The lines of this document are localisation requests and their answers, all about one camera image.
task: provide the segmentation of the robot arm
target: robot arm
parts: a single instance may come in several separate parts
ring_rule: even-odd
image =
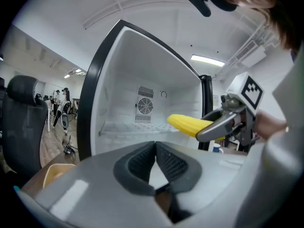
[[[263,94],[261,86],[247,72],[236,76],[221,96],[222,107],[202,118],[213,123],[196,134],[197,140],[208,142],[231,133],[242,145],[257,140],[253,128]]]

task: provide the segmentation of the fluorescent light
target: fluorescent light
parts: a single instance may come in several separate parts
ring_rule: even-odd
[[[197,56],[197,55],[192,55],[191,60],[204,62],[204,63],[210,63],[210,64],[220,66],[220,67],[225,65],[225,63],[223,63],[223,62],[213,60],[213,59],[210,59],[210,58],[207,58],[207,57]]]

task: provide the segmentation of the beige bowl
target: beige bowl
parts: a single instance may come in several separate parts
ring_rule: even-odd
[[[75,167],[74,164],[53,164],[48,168],[46,176],[43,181],[43,188],[45,188],[48,184],[56,180],[56,178],[60,177],[63,173],[68,171],[69,169]]]

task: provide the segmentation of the white ceiling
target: white ceiling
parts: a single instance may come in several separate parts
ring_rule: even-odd
[[[11,62],[11,57],[14,57],[12,52],[17,50],[30,56],[31,60],[36,62],[35,65],[51,68],[60,79],[63,79],[70,71],[75,71],[79,68],[15,26],[10,27],[1,50],[6,52],[4,55],[6,63]],[[84,77],[85,76],[73,74],[70,79],[76,82],[77,80],[83,80]]]
[[[191,55],[228,61],[264,18],[249,9],[228,13],[208,5],[210,18],[187,0],[30,0],[14,24],[87,70],[106,34],[124,19],[167,43],[200,74],[214,75],[219,67],[191,62]]]

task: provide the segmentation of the wooden floor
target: wooden floor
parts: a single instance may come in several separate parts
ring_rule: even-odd
[[[50,132],[48,132],[48,125],[44,125],[44,129],[41,136],[40,142],[40,163],[44,167],[49,163],[53,158],[55,158],[59,153],[63,152],[62,140],[66,139],[68,141],[71,136],[70,144],[77,148],[77,138],[76,138],[76,120],[71,120],[69,122],[69,127],[67,128],[67,136],[63,132],[63,127],[61,122],[58,121],[55,128],[53,128],[54,117],[50,118]],[[10,171],[11,169],[6,164],[3,156],[2,146],[0,146],[0,164],[3,167],[5,172]]]

